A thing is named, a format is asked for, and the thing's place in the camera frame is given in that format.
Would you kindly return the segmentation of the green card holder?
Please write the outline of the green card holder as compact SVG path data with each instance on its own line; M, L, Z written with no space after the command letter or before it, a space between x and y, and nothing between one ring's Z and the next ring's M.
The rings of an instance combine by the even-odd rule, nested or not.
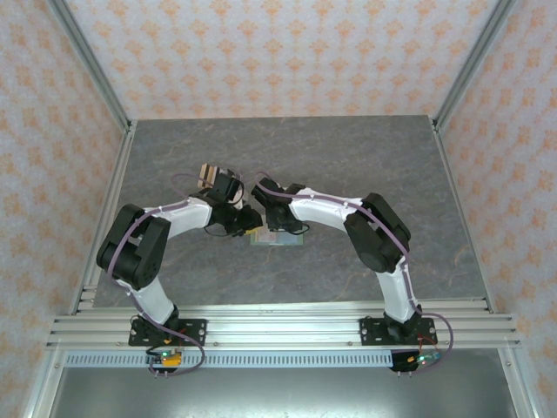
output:
M260 230L268 230L265 228L260 228L258 229L258 231ZM278 235L278 244L276 246L301 246L303 244L303 236L299 235L299 236L293 236L290 235L288 233L284 233L283 231L278 231L276 232ZM255 234L251 235L251 244L253 246L262 246L262 245L257 245L254 243L254 239L255 239Z

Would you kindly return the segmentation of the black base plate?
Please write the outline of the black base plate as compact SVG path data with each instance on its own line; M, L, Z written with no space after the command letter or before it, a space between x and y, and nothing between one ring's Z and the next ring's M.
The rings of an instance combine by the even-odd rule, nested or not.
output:
M359 336L363 346L417 346L438 343L432 319L418 318L404 324L387 318L365 317L359 320Z
M206 327L207 320L203 319L177 319L168 324L169 329L190 337L201 346L205 344ZM190 347L192 343L163 331L146 319L134 317L131 321L128 345L131 347Z

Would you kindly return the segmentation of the narrow aluminium cross rail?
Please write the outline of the narrow aluminium cross rail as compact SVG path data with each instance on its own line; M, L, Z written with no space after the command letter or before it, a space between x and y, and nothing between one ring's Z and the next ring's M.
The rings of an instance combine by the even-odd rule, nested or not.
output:
M485 299L460 298L446 300L423 300L422 308L426 312L434 313L488 313L490 308ZM270 303L270 304L228 304L228 305L186 305L179 306L179 311L185 313L192 312L248 312L248 313L276 313L276 312L324 312L324 311L362 311L370 313L372 311L384 310L384 303L381 301L336 301L336 302L304 302L304 303ZM77 307L78 314L128 314L135 312L135 307L94 307L89 300L81 301Z

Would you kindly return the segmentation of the wide aluminium base beam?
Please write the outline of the wide aluminium base beam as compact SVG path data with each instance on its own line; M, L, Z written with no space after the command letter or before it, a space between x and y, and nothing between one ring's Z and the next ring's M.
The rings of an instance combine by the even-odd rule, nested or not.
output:
M359 319L352 316L294 317L239 316L207 320L205 347L209 349L342 349L365 347L359 336ZM515 321L505 315L457 316L434 322L438 343L417 346L368 346L383 349L419 347L518 347L522 338ZM131 320L101 316L68 316L54 320L46 346L54 349L124 349L129 347Z

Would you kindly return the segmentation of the circuit board with green light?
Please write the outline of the circuit board with green light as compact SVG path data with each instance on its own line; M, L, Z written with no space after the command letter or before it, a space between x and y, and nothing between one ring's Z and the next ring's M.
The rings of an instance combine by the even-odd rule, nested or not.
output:
M420 367L436 364L442 358L439 351L421 353L418 350L396 350L391 356L393 364L390 369L396 374L412 374Z

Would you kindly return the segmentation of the aluminium frame post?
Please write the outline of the aluminium frame post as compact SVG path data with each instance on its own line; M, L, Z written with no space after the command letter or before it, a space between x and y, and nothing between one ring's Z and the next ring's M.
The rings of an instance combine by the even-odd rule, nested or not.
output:
M506 23L507 17L516 2L517 0L497 0L493 11L480 31L464 64L461 66L437 115L432 119L435 132L441 133L448 126L450 117L464 97L466 89Z
M98 61L91 44L87 40L67 1L45 1L50 6L51 11L64 30L66 36L69 38L70 44L81 59L84 68L91 76L93 84L97 87L112 117L114 117L120 127L127 131L131 126L131 120L127 116L110 80Z

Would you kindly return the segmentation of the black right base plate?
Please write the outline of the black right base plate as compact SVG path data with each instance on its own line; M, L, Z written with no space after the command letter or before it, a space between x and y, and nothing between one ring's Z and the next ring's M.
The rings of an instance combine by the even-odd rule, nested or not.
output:
M387 318L365 317L359 320L359 336L363 346L417 346L438 343L432 319L418 318L404 324Z

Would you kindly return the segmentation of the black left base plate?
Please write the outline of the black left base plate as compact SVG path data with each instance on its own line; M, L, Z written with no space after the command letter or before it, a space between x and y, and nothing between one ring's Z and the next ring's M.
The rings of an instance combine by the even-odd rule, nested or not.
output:
M201 346L205 344L206 327L207 320L203 319L177 319L168 324L169 329L190 337ZM131 321L128 345L131 347L190 347L192 343L163 331L146 319L134 317Z

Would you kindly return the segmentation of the grey metal sheet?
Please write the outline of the grey metal sheet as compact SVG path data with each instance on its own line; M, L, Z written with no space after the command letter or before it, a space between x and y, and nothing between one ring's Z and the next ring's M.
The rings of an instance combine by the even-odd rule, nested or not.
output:
M516 418L504 376L457 364L408 378L379 368L64 371L50 418Z

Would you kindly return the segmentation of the aluminium frame leg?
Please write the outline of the aluminium frame leg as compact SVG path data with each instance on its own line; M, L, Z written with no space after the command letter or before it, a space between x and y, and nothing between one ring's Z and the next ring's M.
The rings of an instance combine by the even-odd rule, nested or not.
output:
M67 352L48 351L39 364L23 418L49 418L62 379Z
M538 408L531 396L523 359L519 348L499 348L498 354L517 418L539 418Z

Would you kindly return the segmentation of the aluminium side rail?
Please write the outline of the aluminium side rail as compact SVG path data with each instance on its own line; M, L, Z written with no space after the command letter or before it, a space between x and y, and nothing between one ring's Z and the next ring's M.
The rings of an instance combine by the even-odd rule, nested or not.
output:
M473 254L473 258L475 260L475 264L478 267L479 273L480 273L480 278L482 279L482 283L485 289L485 299L487 301L487 308L488 311L491 314L497 314L499 312L495 302L494 302L494 298L493 298L493 292L492 292L492 288L491 285L489 284L488 280L486 279L485 275L484 275L484 267L482 265L482 261L480 259L480 256L478 254L476 245L475 245L475 240L473 238L473 235L470 232L469 229L469 225L466 219L466 215L465 215L465 211L460 199L460 194L458 191L458 187L457 187L457 183L455 181L455 177L453 176L453 171L451 169L450 166L450 162L447 156L447 152L446 152L446 148L445 145L443 143L443 139L440 133L440 128L438 127L437 124L437 120L434 118L430 118L430 124L431 124L431 128L433 131L433 136L434 136L434 140L436 142L436 145L438 147L439 153L440 153L440 158L442 160L445 172L446 172L446 176L449 182L449 185L451 187L452 193L453 193L453 197L455 200L455 204L457 206L458 212L460 214L460 219L461 219L461 223L463 225L464 228L464 232L466 234L466 239L467 239L467 243L468 246L470 247L470 251Z
M137 120L132 120L124 129L111 176L104 191L102 205L100 206L101 211L97 222L97 229L93 236L91 249L86 258L81 277L77 283L77 288L73 294L68 315L77 314L78 306L82 300L82 294L84 292L88 292L90 288L93 293L96 292L97 283L101 274L101 271L96 264L97 251L110 229L111 222L117 208L118 197L121 191L137 124Z

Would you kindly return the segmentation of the circuit board with yellow connector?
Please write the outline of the circuit board with yellow connector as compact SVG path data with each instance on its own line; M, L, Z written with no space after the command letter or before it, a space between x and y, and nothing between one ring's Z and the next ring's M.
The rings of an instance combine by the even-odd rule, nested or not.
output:
M177 349L160 351L156 347L150 347L146 350L146 354L153 365L175 368L182 364L182 353Z

